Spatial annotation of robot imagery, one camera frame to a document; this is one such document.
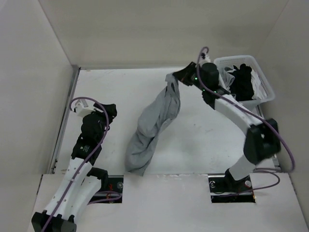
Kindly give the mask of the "grey tank top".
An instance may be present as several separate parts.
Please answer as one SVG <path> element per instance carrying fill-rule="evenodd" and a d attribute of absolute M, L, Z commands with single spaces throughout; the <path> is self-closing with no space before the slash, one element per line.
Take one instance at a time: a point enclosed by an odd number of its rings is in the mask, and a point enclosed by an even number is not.
<path fill-rule="evenodd" d="M 125 153 L 125 171 L 143 176 L 149 166 L 162 133 L 178 116 L 181 108 L 178 80 L 167 74 L 167 85 L 156 99 L 144 108 L 137 129 Z"/>

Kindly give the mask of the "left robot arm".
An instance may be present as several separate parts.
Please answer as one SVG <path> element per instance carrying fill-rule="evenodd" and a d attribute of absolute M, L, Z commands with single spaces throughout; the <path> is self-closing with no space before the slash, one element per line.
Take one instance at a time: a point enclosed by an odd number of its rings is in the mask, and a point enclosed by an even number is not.
<path fill-rule="evenodd" d="M 77 101 L 74 112 L 82 117 L 81 134 L 73 147 L 62 182 L 43 211 L 34 213 L 31 223 L 36 232 L 74 232 L 77 219 L 95 195 L 108 188 L 108 172 L 95 168 L 102 150 L 102 139 L 117 116 L 115 104 L 95 103 L 90 109 Z"/>

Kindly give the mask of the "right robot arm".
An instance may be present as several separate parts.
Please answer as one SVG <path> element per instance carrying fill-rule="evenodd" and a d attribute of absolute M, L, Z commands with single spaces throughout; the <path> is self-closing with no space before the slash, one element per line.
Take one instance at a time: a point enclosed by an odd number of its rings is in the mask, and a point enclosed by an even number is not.
<path fill-rule="evenodd" d="M 204 102 L 227 117 L 244 133 L 242 156 L 225 171 L 223 179 L 216 184 L 220 192 L 239 193 L 256 166 L 281 150 L 277 122 L 272 118 L 265 120 L 254 115 L 236 101 L 220 86 L 220 74 L 213 63 L 198 65 L 191 62 L 172 75 L 183 84 L 200 89 Z"/>

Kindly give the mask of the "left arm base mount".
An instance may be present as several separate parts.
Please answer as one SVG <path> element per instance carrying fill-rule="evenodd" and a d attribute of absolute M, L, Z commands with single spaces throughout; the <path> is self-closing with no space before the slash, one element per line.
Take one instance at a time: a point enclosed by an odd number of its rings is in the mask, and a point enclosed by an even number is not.
<path fill-rule="evenodd" d="M 123 175 L 109 176 L 107 182 L 95 193 L 90 202 L 122 203 L 123 187 Z"/>

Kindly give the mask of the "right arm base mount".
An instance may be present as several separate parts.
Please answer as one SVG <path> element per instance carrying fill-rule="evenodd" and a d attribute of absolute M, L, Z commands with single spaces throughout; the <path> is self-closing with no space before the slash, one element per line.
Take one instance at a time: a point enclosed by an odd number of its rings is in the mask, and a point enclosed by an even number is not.
<path fill-rule="evenodd" d="M 224 175 L 209 175 L 208 181 L 212 203 L 255 203 L 249 176 L 232 184 Z"/>

